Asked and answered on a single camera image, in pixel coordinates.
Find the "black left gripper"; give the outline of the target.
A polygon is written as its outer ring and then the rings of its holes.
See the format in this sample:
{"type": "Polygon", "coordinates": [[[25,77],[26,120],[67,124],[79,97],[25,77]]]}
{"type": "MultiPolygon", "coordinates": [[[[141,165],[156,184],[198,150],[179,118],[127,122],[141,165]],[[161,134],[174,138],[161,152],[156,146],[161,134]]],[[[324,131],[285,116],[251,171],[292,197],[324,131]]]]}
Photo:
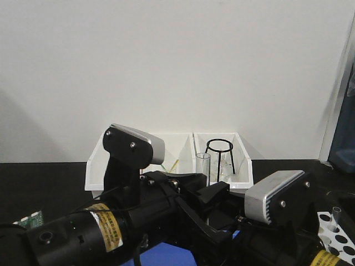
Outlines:
{"type": "Polygon", "coordinates": [[[140,177],[139,185],[136,204],[116,195],[118,249],[148,249],[163,241],[186,249],[226,249],[232,242],[231,232],[206,224],[209,214],[228,197],[228,183],[206,187],[201,173],[155,171],[140,177]]]}

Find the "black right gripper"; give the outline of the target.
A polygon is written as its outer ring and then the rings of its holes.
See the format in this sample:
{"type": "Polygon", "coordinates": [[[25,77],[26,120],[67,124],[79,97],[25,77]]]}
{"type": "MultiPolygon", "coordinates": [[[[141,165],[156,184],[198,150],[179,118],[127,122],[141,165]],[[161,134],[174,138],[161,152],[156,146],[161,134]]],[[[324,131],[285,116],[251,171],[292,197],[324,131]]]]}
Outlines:
{"type": "Polygon", "coordinates": [[[271,223],[247,214],[246,196],[197,191],[197,212],[218,210],[229,219],[221,245],[212,238],[198,241],[197,265],[321,265],[327,251],[318,236],[315,191],[281,191],[267,205],[271,223]]]}

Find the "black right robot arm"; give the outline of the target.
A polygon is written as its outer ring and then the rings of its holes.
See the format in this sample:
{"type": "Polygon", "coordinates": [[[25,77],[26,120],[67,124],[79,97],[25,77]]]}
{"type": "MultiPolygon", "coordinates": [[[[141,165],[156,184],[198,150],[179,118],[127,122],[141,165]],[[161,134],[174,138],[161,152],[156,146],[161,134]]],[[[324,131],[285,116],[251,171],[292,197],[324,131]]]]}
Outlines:
{"type": "Polygon", "coordinates": [[[224,231],[190,213],[191,223],[179,244],[192,252],[197,265],[348,264],[326,251],[313,201],[292,201],[285,208],[272,203],[270,211],[270,224],[242,213],[224,231]]]}

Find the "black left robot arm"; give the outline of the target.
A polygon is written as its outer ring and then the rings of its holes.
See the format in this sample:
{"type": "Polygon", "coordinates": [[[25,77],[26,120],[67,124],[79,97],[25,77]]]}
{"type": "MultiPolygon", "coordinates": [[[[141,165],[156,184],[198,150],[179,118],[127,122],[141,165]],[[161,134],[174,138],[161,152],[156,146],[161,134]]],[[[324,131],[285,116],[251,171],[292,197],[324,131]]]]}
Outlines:
{"type": "Polygon", "coordinates": [[[207,217],[230,186],[201,173],[106,175],[100,199],[45,225],[1,226],[2,265],[120,265],[161,243],[189,250],[197,264],[217,265],[232,240],[207,217]]]}

